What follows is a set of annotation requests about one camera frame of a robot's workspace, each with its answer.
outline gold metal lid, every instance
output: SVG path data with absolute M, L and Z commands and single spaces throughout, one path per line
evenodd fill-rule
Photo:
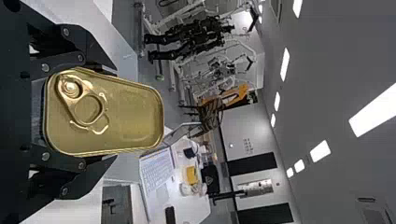
M 163 101 L 149 86 L 74 68 L 46 83 L 44 132 L 62 153 L 151 149 L 163 139 Z

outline bolt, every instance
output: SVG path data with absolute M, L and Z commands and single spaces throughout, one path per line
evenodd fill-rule
M 62 195 L 65 196 L 69 192 L 68 188 L 62 189 Z
M 81 54 L 79 54 L 77 57 L 78 57 L 78 61 L 79 61 L 79 62 L 82 62 L 82 61 L 84 61 L 84 57 L 82 57 L 82 55 L 81 55 Z
M 20 73 L 20 75 L 21 75 L 21 78 L 23 78 L 23 79 L 30 78 L 30 74 L 28 72 L 23 71 Z
M 84 168 L 85 168 L 84 162 L 80 162 L 79 165 L 78 165 L 78 169 L 82 170 Z
M 41 64 L 41 70 L 43 70 L 43 72 L 49 72 L 50 66 L 47 65 L 46 63 L 43 63 L 43 64 Z
M 43 155 L 41 156 L 42 161 L 47 161 L 50 159 L 50 154 L 48 152 L 44 152 Z
M 64 35 L 65 36 L 69 36 L 70 35 L 69 30 L 67 30 L 67 28 L 64 28 Z

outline ceiling light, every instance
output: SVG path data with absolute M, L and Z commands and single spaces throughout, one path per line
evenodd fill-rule
M 276 92 L 275 102 L 274 102 L 275 111 L 277 111 L 279 109 L 279 104 L 280 104 L 280 95 L 279 95 L 279 92 Z
M 326 140 L 317 145 L 314 149 L 309 152 L 313 162 L 320 161 L 321 159 L 329 156 L 332 152 L 330 151 L 329 145 Z
M 276 122 L 276 117 L 275 114 L 273 114 L 271 117 L 271 126 L 273 126 L 273 128 L 275 127 L 275 122 Z
M 396 84 L 377 96 L 349 120 L 357 137 L 396 116 Z
M 294 163 L 294 169 L 296 170 L 296 173 L 300 173 L 303 169 L 305 169 L 303 160 L 299 160 Z
M 303 5 L 303 0 L 294 0 L 293 11 L 297 18 L 300 17 L 301 6 Z
M 294 176 L 293 168 L 290 167 L 290 168 L 286 171 L 286 174 L 288 175 L 288 178 L 291 178 L 292 176 Z
M 282 66 L 280 67 L 280 77 L 282 78 L 282 81 L 285 81 L 286 73 L 288 72 L 289 60 L 289 51 L 285 48 L 285 51 L 283 52 Z

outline ring pull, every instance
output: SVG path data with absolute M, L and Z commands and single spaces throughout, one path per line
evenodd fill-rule
M 110 123 L 110 119 L 108 118 L 108 115 L 105 114 L 104 117 L 107 119 L 107 125 L 101 130 L 101 131 L 96 131 L 92 126 L 90 127 L 83 127 L 78 124 L 76 124 L 73 120 L 70 120 L 70 124 L 74 125 L 76 128 L 88 131 L 88 132 L 93 132 L 94 134 L 100 135 L 103 134 L 107 129 L 108 129 L 108 124 Z
M 59 76 L 58 79 L 57 91 L 64 100 L 64 103 L 72 117 L 72 120 L 70 120 L 71 124 L 77 128 L 91 131 L 95 134 L 102 134 L 107 130 L 110 122 L 108 115 L 106 115 L 106 112 L 108 111 L 107 98 L 102 92 L 96 93 L 93 90 L 91 82 L 82 80 L 81 78 L 73 75 L 62 75 Z M 89 96 L 99 103 L 99 113 L 91 121 L 83 121 L 78 117 L 76 108 L 80 100 Z M 103 130 L 96 131 L 92 125 L 103 116 L 107 119 L 107 125 Z

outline white ceiling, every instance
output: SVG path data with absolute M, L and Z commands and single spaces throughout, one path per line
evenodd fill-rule
M 363 223 L 357 195 L 384 198 L 396 213 L 396 118 L 357 138 L 348 120 L 396 82 L 396 2 L 304 0 L 300 19 L 283 1 L 282 21 L 265 4 L 264 97 L 268 113 L 280 92 L 275 134 L 286 168 L 304 159 L 290 184 L 303 223 Z M 279 71 L 290 52 L 286 81 Z M 327 140 L 332 154 L 307 155 Z

